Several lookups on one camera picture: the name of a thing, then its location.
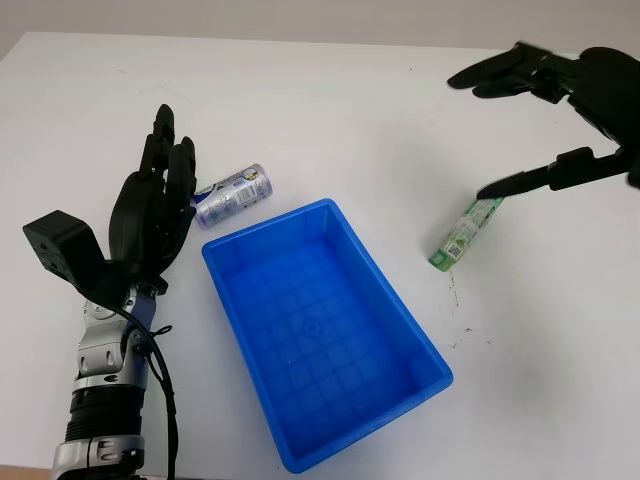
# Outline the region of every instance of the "white tabletop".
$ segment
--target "white tabletop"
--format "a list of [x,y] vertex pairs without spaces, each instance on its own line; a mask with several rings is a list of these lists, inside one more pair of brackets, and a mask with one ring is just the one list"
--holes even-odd
[[[260,162],[274,195],[201,231],[166,272],[154,327],[174,378],[178,473],[286,479],[200,255],[208,240],[334,199],[451,366],[453,385],[301,478],[637,478],[640,192],[622,176],[506,200],[452,274],[426,256],[484,184],[612,144],[567,105],[481,101],[445,81],[481,50],[29,34],[0,63],[0,464],[64,439],[82,299],[22,225],[54,209],[107,252],[119,189],[158,106],[199,185]],[[150,382],[144,471],[165,471]]]

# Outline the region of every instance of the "grid pattern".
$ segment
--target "grid pattern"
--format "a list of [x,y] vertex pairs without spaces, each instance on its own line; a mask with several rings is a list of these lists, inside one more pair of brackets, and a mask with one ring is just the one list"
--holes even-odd
[[418,387],[320,241],[224,279],[294,455]]

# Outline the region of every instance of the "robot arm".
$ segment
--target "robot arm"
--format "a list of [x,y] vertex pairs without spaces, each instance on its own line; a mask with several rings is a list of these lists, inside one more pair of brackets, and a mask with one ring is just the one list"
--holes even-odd
[[166,397],[168,478],[175,476],[173,388],[155,334],[149,331],[155,298],[168,287],[160,275],[180,252],[195,213],[189,205],[196,186],[193,142],[185,137],[174,146],[173,141],[173,112],[162,105],[140,169],[127,178],[113,209],[110,260],[102,255],[91,228],[64,212],[52,212],[23,228],[44,268],[86,298],[71,420],[65,442],[56,449],[52,480],[127,479],[142,467],[140,410],[148,366]]
[[590,48],[569,60],[526,43],[472,65],[448,81],[456,89],[473,88],[479,98],[531,92],[558,103],[568,96],[587,122],[620,148],[595,158],[588,147],[558,155],[552,164],[492,183],[478,198],[527,192],[544,185],[551,190],[580,185],[628,172],[627,181],[640,188],[640,62],[610,48]]

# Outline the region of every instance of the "wire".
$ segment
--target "wire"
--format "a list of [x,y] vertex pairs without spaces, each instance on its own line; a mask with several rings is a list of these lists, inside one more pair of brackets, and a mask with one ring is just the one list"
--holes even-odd
[[[121,307],[107,307],[109,310],[116,312],[123,318],[126,318],[130,321],[136,329],[142,334],[144,339],[147,342],[147,345],[151,348],[151,351],[146,354],[147,361],[149,363],[149,368],[153,372],[153,375],[158,380],[160,387],[162,388],[162,392],[164,393],[165,403],[167,406],[167,436],[168,436],[168,450],[169,450],[169,458],[168,458],[168,467],[167,467],[167,480],[175,480],[176,476],[176,457],[178,456],[178,423],[176,421],[176,402],[173,394],[173,384],[171,383],[171,375],[169,375],[169,370],[167,369],[167,364],[164,361],[164,357],[162,356],[162,352],[160,351],[160,347],[156,343],[153,338],[156,335],[162,335],[171,330],[170,325],[167,327],[163,327],[158,332],[151,333],[136,317],[134,317],[131,313],[127,312]],[[156,357],[156,362],[158,362],[158,369],[160,370],[160,375],[158,371],[153,365],[151,361],[151,355],[153,354]]]

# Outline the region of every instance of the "blue plastic bin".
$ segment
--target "blue plastic bin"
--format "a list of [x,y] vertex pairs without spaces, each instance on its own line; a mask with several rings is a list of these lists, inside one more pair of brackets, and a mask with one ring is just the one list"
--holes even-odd
[[332,200],[209,242],[202,255],[290,472],[453,381]]

